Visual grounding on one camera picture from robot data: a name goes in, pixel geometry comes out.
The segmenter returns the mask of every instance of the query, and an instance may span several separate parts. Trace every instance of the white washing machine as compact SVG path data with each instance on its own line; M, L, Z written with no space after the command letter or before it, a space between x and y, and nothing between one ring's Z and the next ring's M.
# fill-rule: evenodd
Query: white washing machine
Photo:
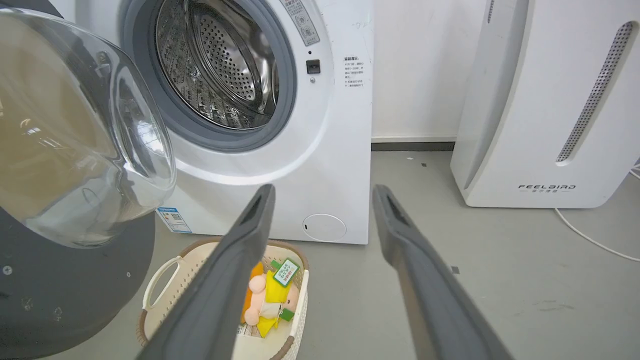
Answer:
M91 0L74 15L133 58L170 129L178 181L158 213L172 231L225 234L272 183L272 238L365 244L372 11L371 0Z

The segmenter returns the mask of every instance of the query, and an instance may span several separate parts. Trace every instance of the transparent glass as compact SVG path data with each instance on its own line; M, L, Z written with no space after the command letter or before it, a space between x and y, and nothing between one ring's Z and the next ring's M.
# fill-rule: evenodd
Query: transparent glass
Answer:
M52 241L98 246L174 186L167 130L131 59L65 20L0 10L0 206Z

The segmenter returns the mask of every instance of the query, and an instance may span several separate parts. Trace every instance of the white baseboard trim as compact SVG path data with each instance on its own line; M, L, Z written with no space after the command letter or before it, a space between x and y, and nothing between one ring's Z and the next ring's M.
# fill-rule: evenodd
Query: white baseboard trim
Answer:
M454 142L456 134L440 134L440 135L385 135L372 136L372 143L386 142Z

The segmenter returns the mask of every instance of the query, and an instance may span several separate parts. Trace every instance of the brown basket rim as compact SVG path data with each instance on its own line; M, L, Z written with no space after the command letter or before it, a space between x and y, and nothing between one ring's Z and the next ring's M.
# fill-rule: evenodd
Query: brown basket rim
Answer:
M219 243L220 240L222 240L222 236L211 236L210 238L198 240L198 241L192 243L191 245L187 246L186 248L184 248L184 250L180 252L179 256L184 258L188 253L190 253L195 248L197 248L197 247L199 247L201 245L208 244L208 243ZM275 246L275 247L281 247L283 249L287 249L287 250L291 250L291 251L295 252L296 255L298 255L298 257L302 260L302 267L304 268L303 270L309 270L309 262L307 260L307 257L304 256L298 250L298 248L295 247L294 245L291 245L290 243L286 243L284 241L270 240L270 239L267 242L267 246L269 246L269 245L270 246ZM149 343L147 335L145 334L145 319L146 318L147 318L147 310L143 309L142 313L140 314L140 317L138 318L138 328L136 329L136 335L138 337L138 342L140 342L140 345L142 345L143 347L147 346L147 344ZM293 341L294 341L294 337L289 335L289 337L287 338L287 341L285 341L285 343L282 345L280 350L271 358L271 360L281 360L281 359L283 359L284 356L288 353L288 351L291 348L291 346L293 345Z

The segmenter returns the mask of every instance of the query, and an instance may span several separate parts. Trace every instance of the green tag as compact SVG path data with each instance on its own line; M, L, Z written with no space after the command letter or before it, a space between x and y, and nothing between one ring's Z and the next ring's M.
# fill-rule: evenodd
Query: green tag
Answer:
M294 315L293 311L289 309L282 309L282 312L280 313L280 318L290 322L291 319L293 319L293 315Z
M282 286L287 286L293 279L293 276L296 275L296 272L300 269L296 263L294 263L291 259L286 259L278 271L273 274L273 278L275 281L279 282Z

